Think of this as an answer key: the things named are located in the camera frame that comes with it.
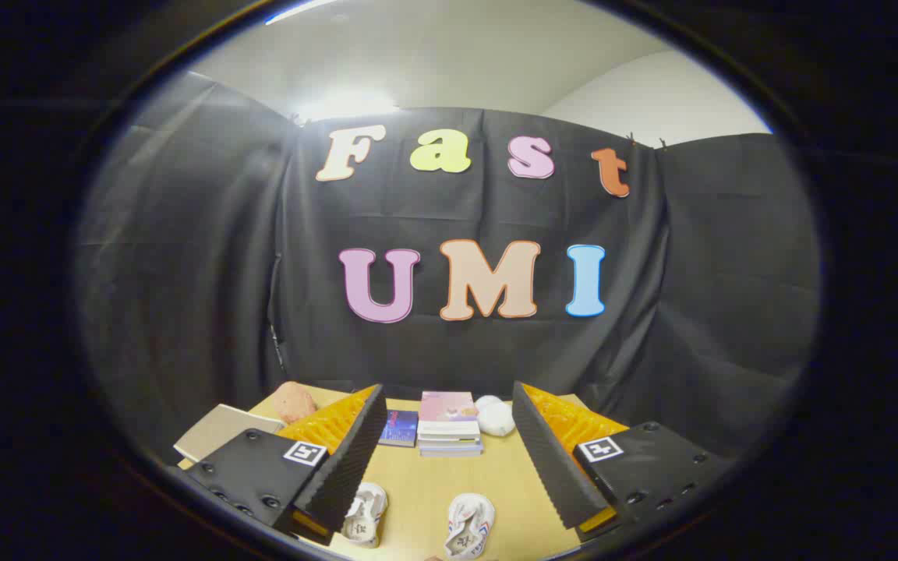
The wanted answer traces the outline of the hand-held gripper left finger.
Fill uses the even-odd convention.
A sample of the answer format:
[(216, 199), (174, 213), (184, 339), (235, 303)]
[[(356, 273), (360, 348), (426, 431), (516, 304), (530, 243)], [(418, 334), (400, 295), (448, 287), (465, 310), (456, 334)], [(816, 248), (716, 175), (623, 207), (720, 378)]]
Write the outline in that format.
[(283, 429), (253, 424), (193, 460), (185, 475), (228, 506), (321, 545), (342, 529), (387, 419), (384, 386), (343, 397)]

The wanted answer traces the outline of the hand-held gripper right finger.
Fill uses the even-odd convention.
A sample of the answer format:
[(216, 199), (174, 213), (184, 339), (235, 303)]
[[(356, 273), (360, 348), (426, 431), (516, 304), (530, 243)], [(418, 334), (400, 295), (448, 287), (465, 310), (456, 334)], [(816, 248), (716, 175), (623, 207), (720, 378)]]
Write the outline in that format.
[(517, 381), (512, 416), (553, 508), (582, 541), (656, 524), (694, 503), (730, 462), (658, 422), (626, 426)]

